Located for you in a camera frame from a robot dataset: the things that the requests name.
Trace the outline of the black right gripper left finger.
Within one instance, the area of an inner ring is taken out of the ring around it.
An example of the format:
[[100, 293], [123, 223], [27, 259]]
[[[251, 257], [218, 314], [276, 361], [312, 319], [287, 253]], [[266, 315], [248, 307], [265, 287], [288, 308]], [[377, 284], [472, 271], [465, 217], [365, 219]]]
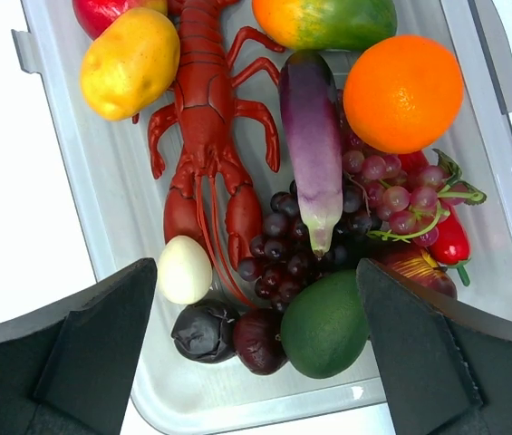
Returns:
[[142, 258], [83, 290], [34, 397], [97, 434], [118, 434], [150, 319], [157, 267]]

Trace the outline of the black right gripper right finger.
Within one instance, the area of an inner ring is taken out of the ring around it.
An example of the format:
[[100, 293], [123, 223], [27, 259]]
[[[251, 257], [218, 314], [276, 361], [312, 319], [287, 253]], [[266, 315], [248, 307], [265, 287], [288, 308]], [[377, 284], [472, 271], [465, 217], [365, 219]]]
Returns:
[[483, 401], [444, 316], [370, 259], [356, 280], [395, 431], [482, 433]]

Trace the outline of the white toy egg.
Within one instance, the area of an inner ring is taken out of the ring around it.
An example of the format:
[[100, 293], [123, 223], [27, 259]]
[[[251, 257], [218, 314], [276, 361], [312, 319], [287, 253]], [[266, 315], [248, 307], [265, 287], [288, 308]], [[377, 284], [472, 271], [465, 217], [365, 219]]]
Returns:
[[198, 302], [212, 284], [213, 268], [209, 257], [191, 237], [173, 237], [161, 252], [157, 269], [157, 290], [174, 304]]

